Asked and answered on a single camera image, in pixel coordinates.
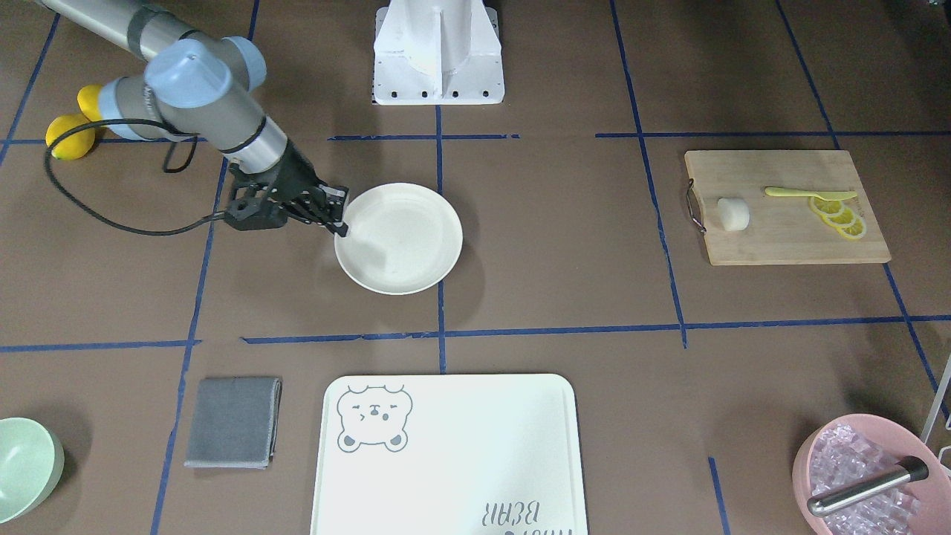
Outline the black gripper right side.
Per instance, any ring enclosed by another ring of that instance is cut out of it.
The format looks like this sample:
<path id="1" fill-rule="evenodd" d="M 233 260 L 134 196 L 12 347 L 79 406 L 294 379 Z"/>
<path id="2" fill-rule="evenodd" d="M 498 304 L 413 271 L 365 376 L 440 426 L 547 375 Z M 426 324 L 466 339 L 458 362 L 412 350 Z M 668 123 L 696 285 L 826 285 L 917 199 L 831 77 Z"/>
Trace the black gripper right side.
<path id="1" fill-rule="evenodd" d="M 231 163 L 228 172 L 233 180 L 224 223 L 235 230 L 272 230 L 294 219 L 339 237 L 348 235 L 343 204 L 334 203 L 345 203 L 349 190 L 322 185 L 312 163 L 294 142 L 288 142 L 275 165 L 265 172 L 242 172 L 237 163 Z"/>

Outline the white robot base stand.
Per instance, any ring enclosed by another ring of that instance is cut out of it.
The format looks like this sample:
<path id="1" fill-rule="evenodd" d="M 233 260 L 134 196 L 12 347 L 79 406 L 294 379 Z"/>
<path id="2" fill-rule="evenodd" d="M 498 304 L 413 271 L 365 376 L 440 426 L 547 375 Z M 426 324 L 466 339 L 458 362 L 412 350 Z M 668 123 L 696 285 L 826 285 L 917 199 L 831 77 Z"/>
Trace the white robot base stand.
<path id="1" fill-rule="evenodd" d="M 482 1 L 391 1 L 376 12 L 371 101 L 482 106 L 504 100 L 497 10 Z"/>

